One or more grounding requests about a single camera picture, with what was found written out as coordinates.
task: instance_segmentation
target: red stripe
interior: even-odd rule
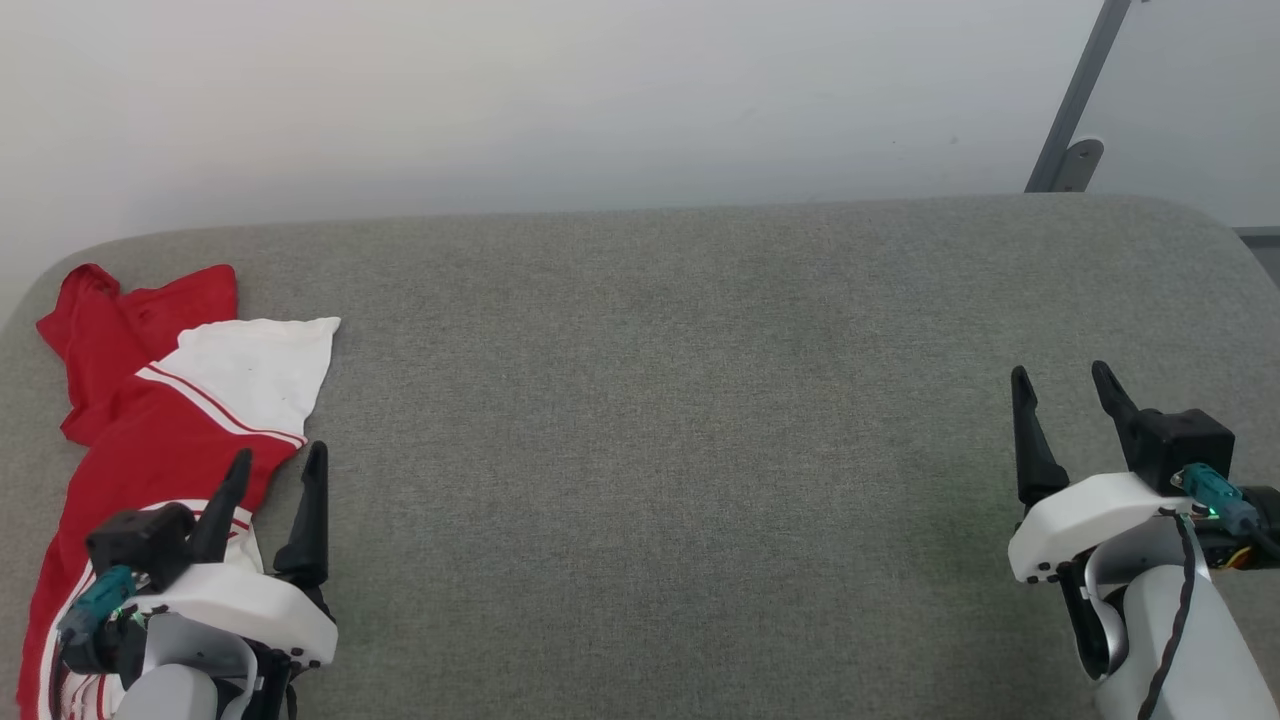
[[[195,515],[197,520],[200,519],[200,516],[204,512],[205,512],[204,510],[192,510],[191,511],[191,514]],[[244,520],[241,520],[239,518],[232,518],[232,525],[236,525],[237,528],[241,528],[241,529],[244,529],[244,530],[251,529],[248,527],[248,523],[246,523]]]
[[[237,427],[239,427],[243,430],[248,430],[251,433],[275,433],[275,434],[282,434],[282,436],[285,436],[285,437],[291,437],[291,438],[298,441],[302,445],[307,443],[307,438],[296,436],[293,433],[287,433],[284,430],[264,430],[264,429],[260,429],[260,428],[251,428],[251,427],[246,425],[244,423],[239,421],[239,419],[236,415],[232,415],[230,410],[228,410],[225,406],[223,406],[221,402],[218,402],[216,400],[214,400],[207,392],[205,392],[205,391],[200,389],[198,387],[196,387],[195,384],[192,384],[192,382],[188,380],[187,378],[183,378],[180,375],[175,375],[175,374],[173,374],[170,372],[166,372],[166,370],[161,369],[160,366],[157,366],[155,363],[151,363],[150,365],[147,365],[147,369],[152,370],[152,372],[156,372],[156,373],[159,373],[159,374],[161,374],[161,375],[164,375],[166,378],[178,380],[179,383],[187,386],[188,388],[191,388],[192,391],[195,391],[196,393],[198,393],[201,397],[204,397],[205,400],[207,400],[210,404],[212,404],[214,407],[221,410],[223,415],[227,415],[228,420],[230,420],[232,423],[234,423]]]
[[[92,679],[93,678],[84,678],[83,680],[81,680],[79,687],[77,687],[76,692],[72,693],[72,714],[74,714],[77,710],[79,710],[79,705],[78,705],[79,701],[76,700],[76,696],[81,694],[81,691],[83,691],[84,688],[87,688],[88,687],[88,682],[92,680]]]

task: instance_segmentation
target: gray metal bar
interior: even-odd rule
[[[1231,228],[1249,247],[1280,247],[1280,227]]]
[[[1041,156],[1036,160],[1036,169],[1032,170],[1032,177],[1027,181],[1025,192],[1050,192],[1053,190],[1053,178],[1062,164],[1068,145],[1075,136],[1075,126],[1079,124],[1080,115],[1084,114],[1084,105],[1089,101],[1093,85],[1098,82],[1098,74],[1102,72],[1102,64],[1107,60],[1107,53],[1111,51],[1111,44],[1115,42],[1124,15],[1129,12],[1129,1],[1103,0],[1098,19],[1093,23],[1093,32],[1089,33],[1089,41],[1084,44],[1084,53],[1080,54],[1080,61],[1075,65],[1075,74],[1071,76],[1071,83],[1066,86],[1066,95],[1062,96],[1057,117],[1053,118],[1053,126],[1050,127],[1044,147],[1041,149]]]

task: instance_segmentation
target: gray fabric surface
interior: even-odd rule
[[[302,716],[1089,717],[1053,587],[1014,582],[1009,372],[1073,478],[1089,380],[1203,407],[1274,483],[1280,293],[1203,215],[1084,195],[401,219],[125,240],[0,336],[0,680],[82,451],[32,323],[84,261],[214,263],[241,315],[340,315],[337,664]],[[300,460],[259,532],[285,538]],[[1220,580],[1280,688],[1280,573]]]

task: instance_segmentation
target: metal bracket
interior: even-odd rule
[[[1075,136],[1075,128],[1084,114],[1084,105],[1089,101],[1093,85],[1102,73],[1102,65],[1107,60],[1107,53],[1120,32],[1125,13],[1129,12],[1130,0],[1102,0],[1102,9],[1098,10],[1098,19],[1093,23],[1088,42],[1080,54],[1080,61],[1075,65],[1075,74],[1066,87],[1062,104],[1057,109],[1053,124],[1044,138],[1039,158],[1036,159],[1036,168],[1030,179],[1027,181],[1027,192],[1050,192],[1055,190],[1055,170],[1061,168],[1066,145]]]
[[[1071,145],[1062,156],[1050,192],[1084,192],[1102,159],[1102,141],[1089,137]]]

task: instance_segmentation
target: teal connector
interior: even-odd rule
[[[1245,524],[1260,527],[1258,509],[1244,500],[1240,489],[1203,462],[1192,462],[1174,475],[1174,486],[1192,496],[1198,505],[1208,507],[1222,520],[1226,532],[1235,537],[1249,534]]]
[[[138,592],[133,583],[133,571],[124,565],[116,565],[93,580],[87,591],[72,603],[70,610],[58,621],[58,634],[63,642],[78,634],[92,634],[97,626],[124,605],[124,601]]]

